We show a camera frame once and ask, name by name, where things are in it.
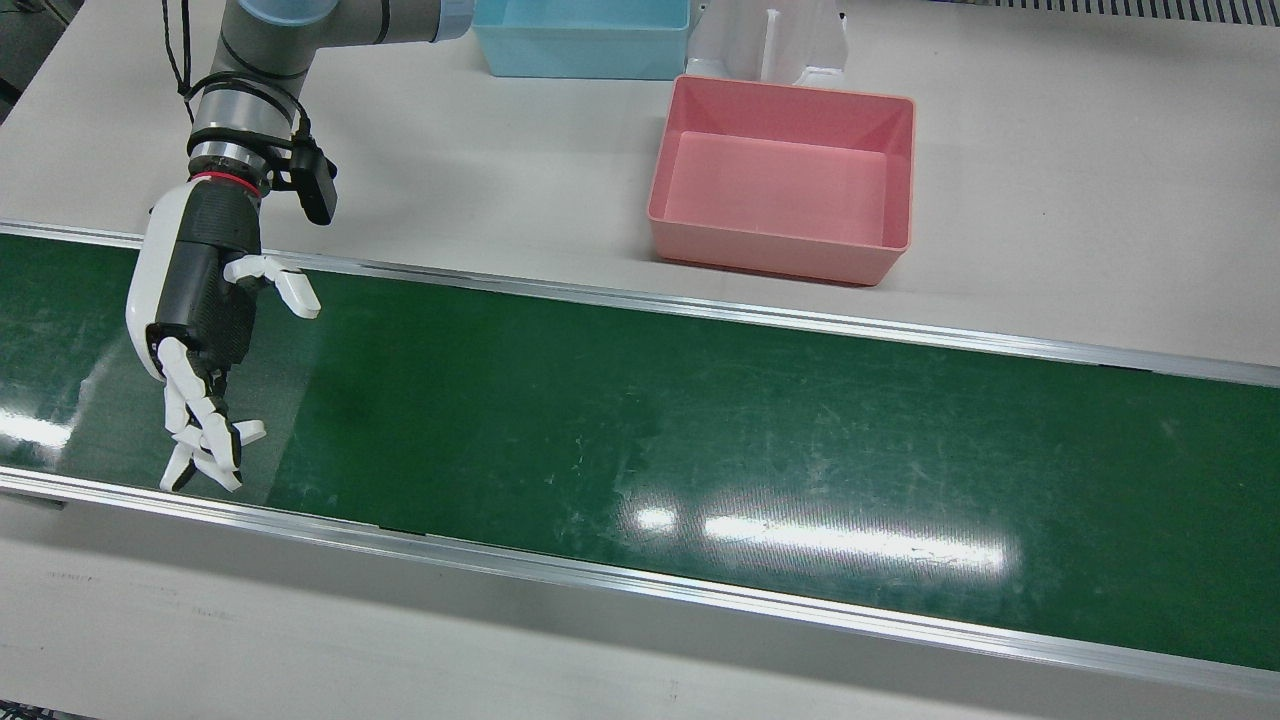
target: blue bin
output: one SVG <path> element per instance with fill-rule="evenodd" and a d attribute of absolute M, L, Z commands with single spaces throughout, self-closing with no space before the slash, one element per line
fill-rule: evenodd
<path fill-rule="evenodd" d="M 689 0 L 477 0 L 471 27 L 495 76 L 672 79 Z"/>

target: conveyor belt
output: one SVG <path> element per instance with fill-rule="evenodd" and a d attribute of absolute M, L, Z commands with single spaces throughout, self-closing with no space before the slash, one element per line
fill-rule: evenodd
<path fill-rule="evenodd" d="M 132 263 L 0 236 L 0 464 L 154 484 Z M 312 279 L 238 502 L 1280 670 L 1280 389 Z"/>

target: robotic arm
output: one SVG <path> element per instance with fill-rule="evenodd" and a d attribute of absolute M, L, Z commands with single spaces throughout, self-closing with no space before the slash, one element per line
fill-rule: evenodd
<path fill-rule="evenodd" d="M 138 359 L 164 386 L 175 447 L 160 487 L 197 471 L 241 486 L 241 448 L 260 420 L 230 423 L 223 396 L 248 351 L 257 293 L 275 286 L 298 316 L 320 302 L 306 275 L 262 255 L 259 208 L 294 191 L 307 218 L 329 224 L 330 163 L 297 96 L 320 47 L 449 40 L 471 24 L 474 0 L 227 0 L 212 72 L 197 94 L 187 143 L 191 179 L 151 211 L 129 286 L 125 324 Z"/>

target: white tabletop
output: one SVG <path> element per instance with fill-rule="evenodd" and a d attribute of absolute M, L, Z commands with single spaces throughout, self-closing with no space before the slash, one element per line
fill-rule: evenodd
<path fill-rule="evenodd" d="M 155 3 L 91 3 L 0 127 L 0 218 L 141 232 L 184 179 Z M 577 284 L 1280 364 L 1280 33 L 863 0 L 850 88 L 918 104 L 913 246 L 876 288 L 663 263 L 666 82 L 493 78 L 474 36 L 320 51 L 332 227 L 266 243 Z M 205 68 L 220 3 L 195 4 Z"/>
<path fill-rule="evenodd" d="M 0 496 L 0 697 L 104 720 L 1274 717 L 1179 687 Z"/>

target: pink plastic bin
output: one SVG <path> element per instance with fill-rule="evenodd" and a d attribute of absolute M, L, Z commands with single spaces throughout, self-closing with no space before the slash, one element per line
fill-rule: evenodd
<path fill-rule="evenodd" d="M 681 76 L 658 152 L 658 255 L 876 284 L 910 243 L 905 97 Z"/>

